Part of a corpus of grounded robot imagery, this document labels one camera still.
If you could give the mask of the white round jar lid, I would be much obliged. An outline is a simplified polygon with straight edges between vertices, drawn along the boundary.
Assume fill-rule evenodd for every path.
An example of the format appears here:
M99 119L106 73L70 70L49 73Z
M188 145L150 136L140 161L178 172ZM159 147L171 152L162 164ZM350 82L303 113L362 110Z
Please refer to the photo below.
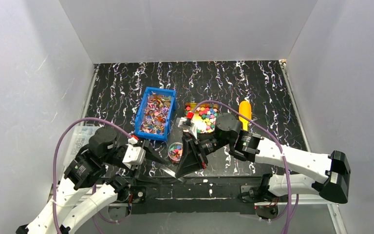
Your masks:
M170 175L171 177L175 178L176 180L182 182L182 183L186 183L186 179L180 177L180 178L177 178L176 175L175 175L175 172L173 170L171 170L169 167L165 166L165 165L160 165L159 168L161 170L163 170L165 173L167 173L168 175Z

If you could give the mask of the yellow plastic scoop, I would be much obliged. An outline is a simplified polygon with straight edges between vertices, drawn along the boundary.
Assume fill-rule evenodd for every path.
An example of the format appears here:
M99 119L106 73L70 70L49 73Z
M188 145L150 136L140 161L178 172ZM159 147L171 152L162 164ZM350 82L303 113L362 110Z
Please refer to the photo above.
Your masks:
M239 104L239 113L248 119L252 118L252 108L249 101L241 101L241 103ZM249 121L242 116L239 116L239 120L242 122L243 130L248 131Z

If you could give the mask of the clear glass jar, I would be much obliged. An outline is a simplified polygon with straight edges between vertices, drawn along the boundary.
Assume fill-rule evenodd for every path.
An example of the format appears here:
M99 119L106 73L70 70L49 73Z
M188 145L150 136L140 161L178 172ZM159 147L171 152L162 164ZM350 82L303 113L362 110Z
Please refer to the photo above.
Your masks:
M183 144L174 142L168 147L168 157L172 163L179 163L183 154Z

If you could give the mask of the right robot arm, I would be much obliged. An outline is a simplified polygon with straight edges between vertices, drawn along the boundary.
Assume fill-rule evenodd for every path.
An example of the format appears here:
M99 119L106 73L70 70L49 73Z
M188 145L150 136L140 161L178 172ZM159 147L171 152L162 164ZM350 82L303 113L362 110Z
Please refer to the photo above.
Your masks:
M351 168L346 155L341 151L317 154L289 146L277 146L272 140L246 131L230 113L220 114L211 133L199 134L192 121L193 114L176 120L184 129L183 151L175 178L205 169L207 156L225 146L229 154L240 161L283 166L292 175L265 174L258 188L246 192L248 197L264 200L294 194L318 195L321 198L346 204L349 197Z

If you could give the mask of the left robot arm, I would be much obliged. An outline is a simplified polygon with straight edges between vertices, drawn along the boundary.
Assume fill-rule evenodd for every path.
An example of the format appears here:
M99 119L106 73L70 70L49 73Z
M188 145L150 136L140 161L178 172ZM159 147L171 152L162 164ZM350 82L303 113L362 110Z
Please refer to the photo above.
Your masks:
M162 165L168 162L160 157L151 142L132 136L128 144L118 145L118 131L113 127L98 128L88 144L81 147L67 166L56 186L52 199L29 224L19 226L18 234L73 234L104 207L114 202L143 202L146 189L133 186L136 181L154 183L151 177L137 172L146 160ZM79 200L96 186L106 173L106 165L127 168L130 179L121 175L108 178L104 184L83 202Z

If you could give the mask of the blue plastic candy bin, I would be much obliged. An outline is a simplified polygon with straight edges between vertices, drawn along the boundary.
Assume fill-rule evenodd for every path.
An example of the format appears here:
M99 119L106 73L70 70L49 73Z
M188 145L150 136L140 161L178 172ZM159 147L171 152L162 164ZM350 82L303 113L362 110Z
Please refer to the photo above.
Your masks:
M135 118L135 135L138 138L166 142L175 110L176 91L147 87Z

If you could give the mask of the square tin of colourful candies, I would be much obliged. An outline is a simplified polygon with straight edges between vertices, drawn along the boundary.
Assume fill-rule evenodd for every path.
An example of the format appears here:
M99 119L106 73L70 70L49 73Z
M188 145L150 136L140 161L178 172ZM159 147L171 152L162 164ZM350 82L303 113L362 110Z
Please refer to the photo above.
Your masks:
M211 133L215 129L216 118L219 115L217 104L202 104L194 112L192 122L196 126L197 134Z

